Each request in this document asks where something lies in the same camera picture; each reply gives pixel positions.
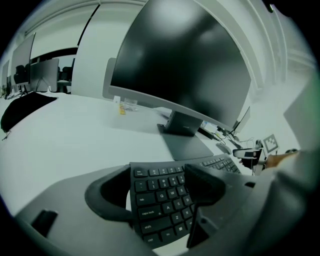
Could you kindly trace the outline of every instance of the computer monitor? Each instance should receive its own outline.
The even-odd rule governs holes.
[[[36,33],[25,39],[12,54],[12,85],[25,86],[30,83],[30,55]]]
[[[58,67],[58,58],[32,64],[30,68],[31,91],[47,92],[50,87],[51,92],[56,92],[58,90]]]
[[[3,65],[3,68],[2,68],[1,87],[7,86],[8,69],[9,69],[9,60]]]
[[[247,124],[249,118],[250,118],[250,107],[245,112],[245,114],[242,117],[241,121],[237,122],[237,124],[234,126],[234,134],[240,133],[242,131],[242,129]]]
[[[231,131],[250,82],[237,45],[199,4],[149,0],[122,42],[108,91],[172,109],[159,130],[173,158],[185,160],[212,156],[194,134],[203,120]]]

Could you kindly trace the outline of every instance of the wall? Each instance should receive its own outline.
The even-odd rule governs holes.
[[[32,30],[36,32],[31,59],[53,51],[77,47],[80,36],[97,5],[70,10]]]
[[[255,141],[274,134],[280,146],[279,154],[292,148],[299,149],[299,143],[284,117],[284,112],[310,78],[310,73],[289,72],[286,83],[264,89],[259,101],[253,103],[247,98],[246,104],[251,106],[251,115],[239,139],[244,141],[254,137]]]
[[[76,54],[71,93],[103,99],[107,63],[116,58],[125,35],[141,10],[131,4],[102,4],[88,24]]]

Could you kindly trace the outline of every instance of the desk surface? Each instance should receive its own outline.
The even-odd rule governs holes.
[[[157,128],[167,121],[156,110],[140,106],[138,112],[120,115],[112,101],[44,95],[58,99],[27,116],[0,141],[0,193],[13,216],[63,179],[129,162],[173,161]],[[11,102],[0,99],[1,116]],[[222,154],[215,140],[196,135],[215,155]],[[251,175],[231,157],[243,174]]]

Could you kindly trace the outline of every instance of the ergonomic keyboard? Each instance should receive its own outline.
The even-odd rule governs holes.
[[[185,185],[185,164],[240,174],[227,154],[185,161],[131,162],[133,228],[152,249],[184,237],[192,227],[195,205]]]

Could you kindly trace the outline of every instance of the keyboard key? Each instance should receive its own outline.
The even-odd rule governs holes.
[[[178,190],[178,195],[179,195],[179,196],[183,196],[184,194],[187,193],[186,190],[185,190],[185,186],[178,186],[178,187],[176,188],[176,190]]]
[[[136,195],[136,204],[138,206],[151,205],[156,202],[154,193],[145,193]]]
[[[172,203],[171,202],[166,202],[162,205],[162,209],[163,209],[163,212],[165,214],[169,214],[169,213],[172,213],[174,211],[174,207],[172,206]]]
[[[174,213],[174,214],[171,214],[171,219],[172,219],[173,224],[177,224],[177,223],[183,221],[180,212],[176,212],[176,213]]]
[[[167,187],[169,187],[167,178],[159,179],[159,183],[160,183],[160,188],[162,188],[162,189],[166,189]]]
[[[144,192],[147,191],[147,183],[145,181],[136,181],[134,183],[135,192]]]
[[[148,180],[148,188],[149,190],[157,190],[159,188],[158,180],[157,179]]]
[[[176,171],[177,173],[181,173],[181,172],[184,171],[184,169],[183,169],[182,167],[176,167],[176,168],[175,168],[175,171]]]
[[[205,162],[202,162],[203,166],[208,166],[210,165],[210,162],[209,161],[205,161]]]
[[[185,176],[184,175],[179,175],[177,176],[178,181],[180,184],[184,184],[185,183]]]
[[[177,179],[175,177],[170,177],[169,178],[169,183],[170,183],[171,187],[178,185],[178,181],[177,181]]]
[[[156,245],[160,242],[158,234],[146,235],[143,237],[143,240],[150,246]]]
[[[147,234],[151,232],[155,232],[158,230],[162,230],[165,228],[169,228],[171,226],[170,217],[162,217],[156,220],[147,221],[141,223],[142,234]]]
[[[162,241],[164,241],[165,243],[169,243],[176,239],[176,235],[173,228],[169,228],[165,231],[162,231],[160,234]]]
[[[170,199],[176,198],[178,196],[175,188],[168,189],[167,191]]]
[[[183,202],[184,202],[184,205],[186,206],[189,206],[192,204],[192,201],[191,201],[191,198],[190,198],[190,195],[186,195],[183,197]]]
[[[166,191],[156,192],[156,199],[158,200],[158,202],[166,201],[168,199],[166,195]]]
[[[187,220],[185,221],[185,225],[186,225],[186,229],[190,231],[190,230],[191,230],[191,227],[192,227],[192,218],[187,219]]]
[[[160,205],[138,209],[140,220],[151,219],[162,215]]]
[[[175,174],[176,173],[176,169],[173,167],[168,168],[168,172],[169,174]]]
[[[168,174],[167,168],[160,168],[158,171],[159,171],[159,174],[160,174],[160,175],[166,175],[166,174]]]
[[[184,205],[183,205],[183,203],[182,203],[182,201],[181,201],[181,198],[179,198],[179,199],[177,199],[177,200],[174,200],[174,201],[173,201],[173,205],[174,205],[174,208],[175,208],[176,210],[180,210],[180,209],[182,209],[182,208],[184,207]]]
[[[192,216],[190,208],[185,208],[182,210],[182,216],[184,219],[188,219]]]
[[[174,229],[175,229],[176,235],[177,235],[178,237],[180,237],[180,238],[182,238],[182,237],[184,237],[185,235],[188,234],[188,231],[187,231],[186,226],[185,226],[184,223],[181,223],[181,224],[179,224],[179,225],[176,225],[176,226],[174,227]]]
[[[159,171],[157,169],[150,169],[149,170],[149,175],[150,176],[158,176],[159,175]]]
[[[148,177],[148,171],[142,168],[134,169],[134,177]]]

